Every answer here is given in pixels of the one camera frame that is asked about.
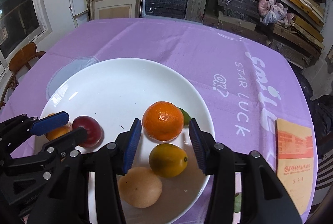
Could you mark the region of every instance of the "orange booklet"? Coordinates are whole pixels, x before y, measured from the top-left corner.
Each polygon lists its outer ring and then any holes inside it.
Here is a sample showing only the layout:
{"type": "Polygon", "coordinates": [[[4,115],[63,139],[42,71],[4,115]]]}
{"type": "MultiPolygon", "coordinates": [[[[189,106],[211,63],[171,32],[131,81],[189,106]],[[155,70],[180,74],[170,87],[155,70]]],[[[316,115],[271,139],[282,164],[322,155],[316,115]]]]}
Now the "orange booklet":
{"type": "Polygon", "coordinates": [[[277,119],[277,176],[302,215],[310,201],[313,181],[311,128],[277,119]]]}

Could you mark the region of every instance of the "lime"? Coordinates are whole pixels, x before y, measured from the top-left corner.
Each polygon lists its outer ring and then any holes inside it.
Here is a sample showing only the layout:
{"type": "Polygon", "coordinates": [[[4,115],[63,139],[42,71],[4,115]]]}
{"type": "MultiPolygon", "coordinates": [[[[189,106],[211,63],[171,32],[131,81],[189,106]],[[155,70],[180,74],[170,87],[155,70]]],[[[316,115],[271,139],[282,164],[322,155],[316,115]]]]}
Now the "lime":
{"type": "Polygon", "coordinates": [[[181,109],[179,107],[179,110],[183,113],[183,116],[184,116],[184,126],[189,125],[189,121],[191,120],[191,117],[184,109],[181,109]]]}
{"type": "Polygon", "coordinates": [[[234,213],[239,213],[242,208],[242,193],[235,194],[234,213]]]}

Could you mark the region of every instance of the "table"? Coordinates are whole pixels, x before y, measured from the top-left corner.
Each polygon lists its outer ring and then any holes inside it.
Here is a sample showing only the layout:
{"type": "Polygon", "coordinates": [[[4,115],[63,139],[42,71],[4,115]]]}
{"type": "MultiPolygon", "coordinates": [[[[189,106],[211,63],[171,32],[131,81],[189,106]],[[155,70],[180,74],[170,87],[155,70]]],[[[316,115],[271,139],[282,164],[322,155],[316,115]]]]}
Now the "table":
{"type": "MultiPolygon", "coordinates": [[[[275,169],[277,118],[312,128],[299,83],[282,55],[259,43],[207,26],[171,20],[110,19],[81,25],[58,41],[26,74],[0,121],[27,113],[40,116],[54,91],[82,68],[132,57],[164,64],[187,78],[211,113],[216,141],[248,154],[258,150],[275,169]]],[[[33,154],[34,137],[13,152],[33,154]]],[[[305,222],[310,203],[301,216],[305,222]]],[[[203,223],[212,181],[194,206],[175,223],[203,223]]]]}

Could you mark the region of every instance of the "fabric bundle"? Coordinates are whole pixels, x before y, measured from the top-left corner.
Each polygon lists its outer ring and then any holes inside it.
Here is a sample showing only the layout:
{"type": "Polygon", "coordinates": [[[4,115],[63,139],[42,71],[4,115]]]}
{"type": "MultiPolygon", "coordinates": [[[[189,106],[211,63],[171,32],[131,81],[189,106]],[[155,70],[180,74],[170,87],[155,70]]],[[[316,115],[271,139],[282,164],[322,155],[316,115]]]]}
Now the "fabric bundle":
{"type": "Polygon", "coordinates": [[[284,7],[281,3],[276,2],[276,0],[258,1],[258,12],[261,16],[260,22],[262,24],[279,23],[285,28],[290,26],[290,21],[295,15],[293,13],[287,13],[288,7],[284,7]]]}

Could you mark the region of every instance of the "metal screw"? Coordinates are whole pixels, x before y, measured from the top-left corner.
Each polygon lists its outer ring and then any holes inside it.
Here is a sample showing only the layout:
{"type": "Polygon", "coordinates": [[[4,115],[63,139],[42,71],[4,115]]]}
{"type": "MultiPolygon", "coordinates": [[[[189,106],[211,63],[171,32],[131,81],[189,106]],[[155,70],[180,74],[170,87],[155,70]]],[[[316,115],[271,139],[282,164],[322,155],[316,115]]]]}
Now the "metal screw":
{"type": "Polygon", "coordinates": [[[252,155],[254,158],[258,158],[258,157],[260,157],[260,153],[257,152],[257,151],[252,151],[252,152],[251,152],[251,155],[252,155]]]}
{"type": "Polygon", "coordinates": [[[48,147],[48,148],[47,148],[47,152],[48,152],[48,153],[53,153],[53,151],[54,151],[54,148],[53,148],[53,147],[48,147]]]}
{"type": "Polygon", "coordinates": [[[49,173],[48,171],[47,171],[47,172],[44,172],[44,174],[43,174],[43,178],[44,178],[45,180],[49,180],[49,179],[51,178],[51,173],[49,173]]]}
{"type": "Polygon", "coordinates": [[[69,153],[71,157],[77,157],[79,155],[79,152],[77,150],[73,150],[69,153]]]}
{"type": "Polygon", "coordinates": [[[224,145],[222,143],[217,142],[214,144],[214,148],[217,150],[222,150],[224,148],[224,145]]]}
{"type": "Polygon", "coordinates": [[[107,148],[108,150],[113,150],[113,149],[115,149],[116,147],[117,147],[117,144],[114,143],[114,142],[110,142],[109,144],[106,145],[106,148],[107,148]]]}

